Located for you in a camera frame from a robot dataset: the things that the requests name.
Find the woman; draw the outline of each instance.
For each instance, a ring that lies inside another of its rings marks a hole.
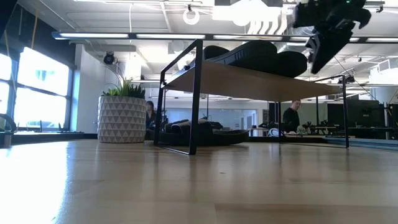
[[[156,112],[154,109],[154,102],[147,102],[147,128],[150,128],[156,120]]]

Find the potted plant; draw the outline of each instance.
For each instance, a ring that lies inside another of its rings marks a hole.
[[[98,140],[107,143],[144,142],[146,133],[145,89],[122,79],[121,86],[99,98]]]

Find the person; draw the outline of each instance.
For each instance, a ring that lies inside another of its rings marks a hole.
[[[294,100],[289,108],[287,108],[283,115],[284,131],[289,133],[296,132],[297,127],[300,126],[300,118],[297,110],[301,106],[301,100]]]
[[[156,112],[154,109],[154,102],[148,101],[147,102],[147,122],[146,126],[149,128],[151,126],[151,123],[153,123],[156,120]]]

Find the plant pot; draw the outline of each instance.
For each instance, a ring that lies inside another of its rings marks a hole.
[[[146,101],[127,96],[101,96],[98,105],[98,140],[106,143],[144,142]]]

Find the window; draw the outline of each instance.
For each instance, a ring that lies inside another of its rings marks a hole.
[[[57,130],[68,124],[70,69],[30,48],[21,53],[14,121],[20,128]]]
[[[18,88],[14,119],[20,127],[58,128],[65,122],[67,100],[62,96],[52,96],[26,88]]]
[[[69,68],[30,48],[21,53],[18,83],[66,96]]]
[[[0,113],[7,113],[9,85],[0,82]]]
[[[7,113],[9,85],[11,77],[12,60],[0,54],[0,113]]]
[[[11,58],[0,54],[0,79],[9,80],[11,77]]]

